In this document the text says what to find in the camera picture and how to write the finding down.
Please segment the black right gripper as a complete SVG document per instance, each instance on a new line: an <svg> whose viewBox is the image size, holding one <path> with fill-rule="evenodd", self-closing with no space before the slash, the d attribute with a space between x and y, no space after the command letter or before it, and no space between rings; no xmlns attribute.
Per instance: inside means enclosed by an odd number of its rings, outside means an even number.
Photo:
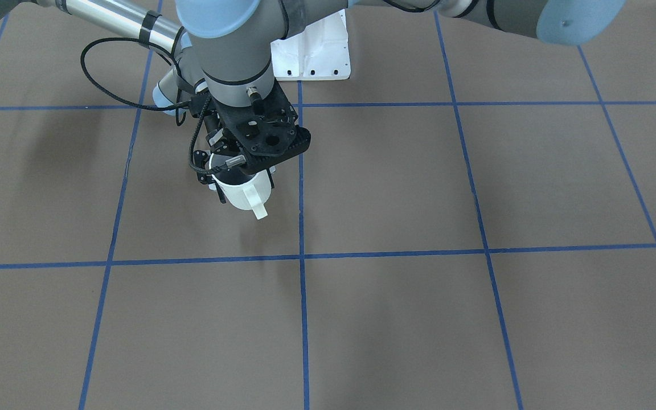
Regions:
<svg viewBox="0 0 656 410"><path fill-rule="evenodd" d="M275 189L276 166L297 156L297 110L284 94L251 97L247 108L228 107L211 94L190 98L190 113L198 120L190 142L190 168L203 185L214 185L227 203L218 176L242 181L268 172Z"/></svg>

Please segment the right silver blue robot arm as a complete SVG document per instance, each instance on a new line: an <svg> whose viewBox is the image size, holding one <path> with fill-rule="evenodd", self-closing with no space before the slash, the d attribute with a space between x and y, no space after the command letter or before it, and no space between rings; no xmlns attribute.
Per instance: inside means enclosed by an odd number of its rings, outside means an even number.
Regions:
<svg viewBox="0 0 656 410"><path fill-rule="evenodd" d="M91 42L80 55L88 80L112 99L153 112L187 113L198 119L188 163L204 185L229 202L224 177L240 184L266 177L273 167L302 155L311 135L273 73L270 45L308 25L304 1L177 1L179 20L131 1L36 1L93 23L112 37ZM96 45L130 42L153 50L171 70L151 106L129 101L92 77L86 56Z"/></svg>

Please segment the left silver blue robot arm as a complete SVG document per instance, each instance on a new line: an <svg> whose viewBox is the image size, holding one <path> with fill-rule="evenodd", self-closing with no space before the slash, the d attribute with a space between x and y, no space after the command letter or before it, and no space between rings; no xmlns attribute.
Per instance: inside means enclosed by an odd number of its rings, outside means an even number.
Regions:
<svg viewBox="0 0 656 410"><path fill-rule="evenodd" d="M625 1L342 1L341 5L435 11L547 44L576 46L603 32Z"/></svg>

